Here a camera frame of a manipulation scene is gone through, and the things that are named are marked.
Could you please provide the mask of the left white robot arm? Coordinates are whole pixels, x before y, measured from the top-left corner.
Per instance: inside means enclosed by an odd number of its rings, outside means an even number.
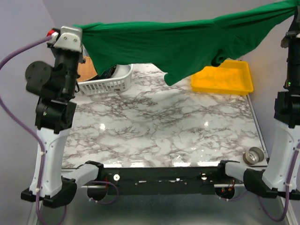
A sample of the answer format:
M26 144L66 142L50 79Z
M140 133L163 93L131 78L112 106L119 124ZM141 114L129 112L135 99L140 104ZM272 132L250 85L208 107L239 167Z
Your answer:
M40 140L35 173L29 188L21 199L42 201L52 209L70 204L78 188L91 182L103 182L104 166L87 161L68 175L61 174L65 144L72 127L76 103L72 102L78 90L78 64L83 63L81 52L54 49L54 66L43 61L31 63L26 71L26 90L39 97L35 109L35 134Z

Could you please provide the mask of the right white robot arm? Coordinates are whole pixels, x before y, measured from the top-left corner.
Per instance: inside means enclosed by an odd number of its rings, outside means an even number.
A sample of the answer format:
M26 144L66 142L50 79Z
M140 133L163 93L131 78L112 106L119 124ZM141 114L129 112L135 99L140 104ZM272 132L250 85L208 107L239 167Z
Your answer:
M275 142L265 170L255 170L236 161L222 160L216 171L218 182L232 178L247 191L263 198L299 200L296 179L300 166L300 15L295 14L281 46L288 48L285 91L275 100Z

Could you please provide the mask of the green t shirt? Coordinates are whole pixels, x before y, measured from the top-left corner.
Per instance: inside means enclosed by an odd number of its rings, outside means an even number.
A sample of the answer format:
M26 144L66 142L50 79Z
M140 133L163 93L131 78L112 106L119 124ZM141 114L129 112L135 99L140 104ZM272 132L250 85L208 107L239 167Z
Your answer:
M81 25L82 43L98 73L115 65L151 63L171 86L206 66L253 51L299 4L284 0L187 22L90 23Z

